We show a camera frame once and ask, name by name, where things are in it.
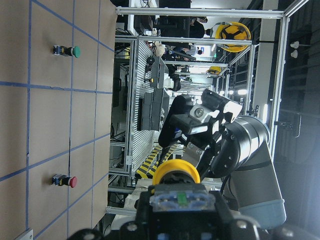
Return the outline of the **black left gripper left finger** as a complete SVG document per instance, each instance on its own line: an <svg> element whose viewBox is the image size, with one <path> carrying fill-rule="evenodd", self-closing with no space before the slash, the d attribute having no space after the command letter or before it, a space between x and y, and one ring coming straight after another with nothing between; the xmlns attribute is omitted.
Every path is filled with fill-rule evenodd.
<svg viewBox="0 0 320 240"><path fill-rule="evenodd" d="M119 230L110 230L104 234L93 228L76 231L69 240L154 240L155 228L151 223L152 207L149 192L140 194L134 220L124 223Z"/></svg>

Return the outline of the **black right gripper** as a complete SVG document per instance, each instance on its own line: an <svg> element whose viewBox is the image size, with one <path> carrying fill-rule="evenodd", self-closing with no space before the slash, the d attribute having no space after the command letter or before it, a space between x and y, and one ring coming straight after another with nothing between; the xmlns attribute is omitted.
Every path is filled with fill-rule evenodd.
<svg viewBox="0 0 320 240"><path fill-rule="evenodd" d="M250 124L247 117L237 117L242 110L239 103L216 92L205 89L201 101L179 118L182 135L178 141L186 143L184 160L201 179L223 178L249 158Z"/></svg>

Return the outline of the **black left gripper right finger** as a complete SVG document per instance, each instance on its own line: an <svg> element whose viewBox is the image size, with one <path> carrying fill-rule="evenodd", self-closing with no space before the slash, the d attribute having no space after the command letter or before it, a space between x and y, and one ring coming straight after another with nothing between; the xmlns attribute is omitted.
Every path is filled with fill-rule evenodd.
<svg viewBox="0 0 320 240"><path fill-rule="evenodd" d="M210 191L214 198L216 219L209 223L213 232L205 231L200 234L201 240L294 240L294 230L281 226L272 232L262 230L253 219L231 214L219 191Z"/></svg>

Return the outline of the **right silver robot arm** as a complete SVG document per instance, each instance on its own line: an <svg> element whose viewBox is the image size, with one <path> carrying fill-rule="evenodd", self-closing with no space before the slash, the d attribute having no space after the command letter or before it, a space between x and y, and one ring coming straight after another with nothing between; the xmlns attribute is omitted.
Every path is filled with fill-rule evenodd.
<svg viewBox="0 0 320 240"><path fill-rule="evenodd" d="M172 133L186 136L182 159L201 178L226 178L238 211L262 229L273 229L287 216L271 160L270 132L259 118L241 111L239 103L206 89L200 104L187 94L177 96L167 119Z"/></svg>

